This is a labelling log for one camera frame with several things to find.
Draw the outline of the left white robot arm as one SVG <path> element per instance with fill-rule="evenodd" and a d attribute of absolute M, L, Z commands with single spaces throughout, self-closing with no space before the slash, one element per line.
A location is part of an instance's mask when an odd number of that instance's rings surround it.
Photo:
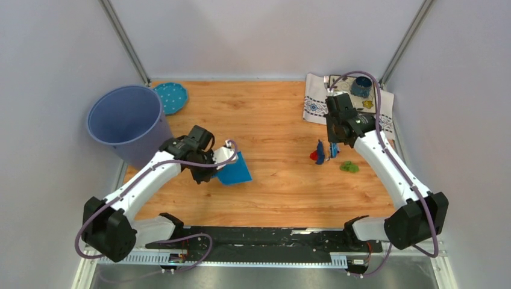
<path fill-rule="evenodd" d="M 152 196 L 182 171 L 190 170 L 198 183 L 208 182 L 223 167 L 236 160 L 237 147 L 231 140 L 213 150 L 214 135 L 195 125 L 188 135 L 163 142 L 147 165 L 131 180 L 103 199 L 91 197 L 84 205 L 83 226 L 76 241 L 117 263 L 139 246 L 162 242 L 168 249 L 182 246 L 184 233 L 178 219 L 162 213 L 153 219 L 134 218 Z"/>

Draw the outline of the blue plastic dustpan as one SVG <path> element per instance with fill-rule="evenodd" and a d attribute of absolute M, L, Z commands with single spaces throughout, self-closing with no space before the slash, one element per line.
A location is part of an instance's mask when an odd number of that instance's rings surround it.
<path fill-rule="evenodd" d="M 235 163 L 227 164 L 214 175 L 214 178 L 217 178 L 222 185 L 237 185 L 252 181 L 252 176 L 241 152 L 237 153 Z"/>

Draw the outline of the blue hand brush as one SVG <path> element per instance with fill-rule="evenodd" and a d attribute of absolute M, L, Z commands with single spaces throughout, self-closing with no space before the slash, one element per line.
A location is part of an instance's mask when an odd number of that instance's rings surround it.
<path fill-rule="evenodd" d="M 332 160 L 338 156 L 340 152 L 339 145 L 337 143 L 329 142 L 328 147 L 328 160 Z"/>

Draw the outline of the green paper scrap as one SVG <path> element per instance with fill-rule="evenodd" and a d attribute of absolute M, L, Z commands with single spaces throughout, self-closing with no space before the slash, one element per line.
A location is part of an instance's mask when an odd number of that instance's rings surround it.
<path fill-rule="evenodd" d="M 344 161 L 339 168 L 341 171 L 350 173 L 357 173 L 360 170 L 359 166 L 352 161 Z"/>

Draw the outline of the small red paper scrap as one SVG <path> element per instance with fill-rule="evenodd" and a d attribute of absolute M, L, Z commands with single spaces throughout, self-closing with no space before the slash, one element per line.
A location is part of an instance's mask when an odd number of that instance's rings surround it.
<path fill-rule="evenodd" d="M 310 159 L 313 160 L 313 161 L 317 161 L 318 160 L 318 153 L 316 151 L 312 152 L 310 154 Z"/>

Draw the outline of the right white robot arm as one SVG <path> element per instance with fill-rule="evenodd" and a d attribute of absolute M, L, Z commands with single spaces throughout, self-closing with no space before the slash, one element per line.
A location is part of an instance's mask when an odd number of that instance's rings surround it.
<path fill-rule="evenodd" d="M 390 146 L 375 117 L 358 112 L 349 94 L 326 98 L 328 140 L 353 148 L 376 173 L 396 211 L 389 217 L 360 216 L 344 224 L 343 243 L 361 251 L 369 240 L 388 241 L 399 250 L 436 240 L 442 232 L 449 201 L 443 192 L 432 193 L 406 167 Z"/>

